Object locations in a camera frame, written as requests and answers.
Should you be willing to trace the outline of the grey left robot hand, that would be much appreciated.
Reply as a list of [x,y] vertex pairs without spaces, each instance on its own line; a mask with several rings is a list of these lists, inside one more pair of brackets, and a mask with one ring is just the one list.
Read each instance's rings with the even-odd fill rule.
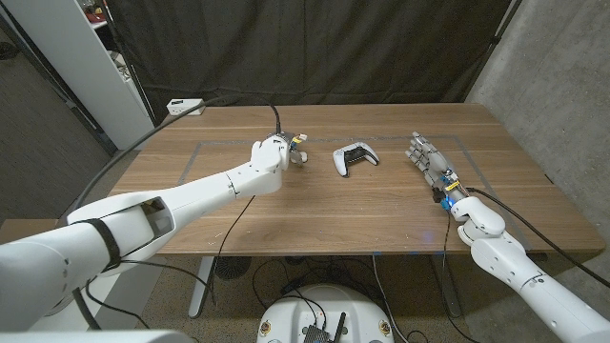
[[294,134],[291,132],[282,131],[280,133],[269,134],[268,137],[271,138],[274,143],[277,143],[280,146],[279,154],[283,169],[288,167],[289,162],[295,163],[298,166],[302,166],[307,162],[307,153],[298,148],[299,144],[308,139],[307,134]]

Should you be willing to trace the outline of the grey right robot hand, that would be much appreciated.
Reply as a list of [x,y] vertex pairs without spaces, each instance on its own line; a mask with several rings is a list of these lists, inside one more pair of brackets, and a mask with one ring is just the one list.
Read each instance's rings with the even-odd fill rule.
[[433,191],[433,200],[445,211],[469,196],[461,186],[453,164],[423,135],[413,132],[407,157],[422,171]]

